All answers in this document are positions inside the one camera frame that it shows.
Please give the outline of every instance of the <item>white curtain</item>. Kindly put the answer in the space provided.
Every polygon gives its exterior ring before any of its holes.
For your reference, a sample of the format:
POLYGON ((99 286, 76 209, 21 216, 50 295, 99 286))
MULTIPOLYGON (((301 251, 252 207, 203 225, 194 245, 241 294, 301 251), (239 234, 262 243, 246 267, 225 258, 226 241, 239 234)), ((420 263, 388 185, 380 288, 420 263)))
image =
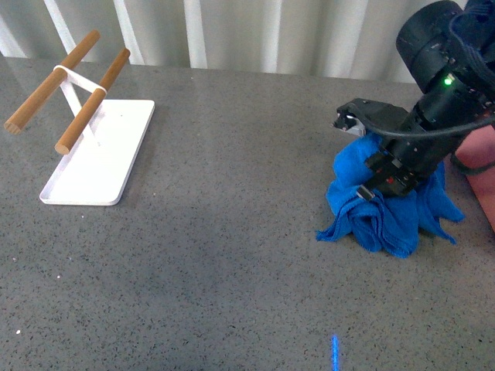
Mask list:
MULTIPOLYGON (((0 53, 413 82, 395 37, 435 0, 0 0, 0 53)), ((467 0, 456 1, 462 8, 467 0)))

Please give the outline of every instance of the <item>wooden rod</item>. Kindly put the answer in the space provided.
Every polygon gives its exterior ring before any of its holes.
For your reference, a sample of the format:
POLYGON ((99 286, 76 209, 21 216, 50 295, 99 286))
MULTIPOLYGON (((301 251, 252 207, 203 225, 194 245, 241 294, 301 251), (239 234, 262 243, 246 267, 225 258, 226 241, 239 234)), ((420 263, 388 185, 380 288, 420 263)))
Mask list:
MULTIPOLYGON (((100 80, 100 86, 106 91, 110 90, 111 85, 114 83, 118 74, 121 72, 125 63, 127 62, 131 52, 128 49, 123 49, 114 62, 108 68, 106 74, 100 80)), ((105 98, 106 93, 97 88, 87 99, 84 106, 80 109, 77 116, 73 119, 65 132, 60 137, 59 141, 55 145, 55 150, 61 155, 69 154, 72 147, 76 144, 77 139, 82 134, 87 123, 91 120, 97 109, 100 107, 101 102, 105 98)))
MULTIPOLYGON (((60 65, 72 70, 96 44, 99 38, 100 33, 96 29, 88 33, 83 41, 64 58, 60 65)), ((12 134, 19 134, 66 78, 67 72, 61 68, 56 68, 5 122, 5 129, 12 134)))

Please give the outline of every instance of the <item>speckled gray surface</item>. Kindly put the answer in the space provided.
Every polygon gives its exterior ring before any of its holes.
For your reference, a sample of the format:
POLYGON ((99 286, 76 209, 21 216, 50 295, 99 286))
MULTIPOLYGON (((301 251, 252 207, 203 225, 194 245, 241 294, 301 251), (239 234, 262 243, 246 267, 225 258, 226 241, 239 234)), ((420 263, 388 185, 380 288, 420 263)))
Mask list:
MULTIPOLYGON (((2 121, 56 63, 0 59, 2 121)), ((116 206, 38 199, 71 119, 59 91, 0 133, 0 369, 329 370, 332 335, 341 370, 495 369, 493 231, 449 166, 456 246, 422 234, 400 260, 315 241, 353 140, 336 107, 409 109, 415 86, 127 66, 110 97, 156 102, 116 206)))

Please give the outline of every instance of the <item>white plastic holder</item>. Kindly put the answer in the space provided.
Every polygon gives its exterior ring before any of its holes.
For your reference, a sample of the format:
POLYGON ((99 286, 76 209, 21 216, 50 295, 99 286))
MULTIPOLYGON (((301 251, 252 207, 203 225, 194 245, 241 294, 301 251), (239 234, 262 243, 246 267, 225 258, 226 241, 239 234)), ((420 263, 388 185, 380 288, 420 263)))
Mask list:
MULTIPOLYGON (((103 89, 64 66, 60 88, 74 116, 81 109, 73 85, 103 89)), ((112 206, 120 201, 148 124, 153 100, 103 100, 68 155, 64 155, 39 199, 51 205, 112 206)))

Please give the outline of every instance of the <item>pink object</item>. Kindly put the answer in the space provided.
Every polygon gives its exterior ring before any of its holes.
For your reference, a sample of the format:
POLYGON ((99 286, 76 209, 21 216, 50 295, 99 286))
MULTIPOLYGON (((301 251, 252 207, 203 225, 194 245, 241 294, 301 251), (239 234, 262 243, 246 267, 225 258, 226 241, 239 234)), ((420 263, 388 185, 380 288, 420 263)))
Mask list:
MULTIPOLYGON (((470 168, 484 166, 495 161, 495 130, 486 126, 468 135, 456 152, 457 158, 470 168)), ((495 231, 495 168, 467 179, 480 205, 495 231)))

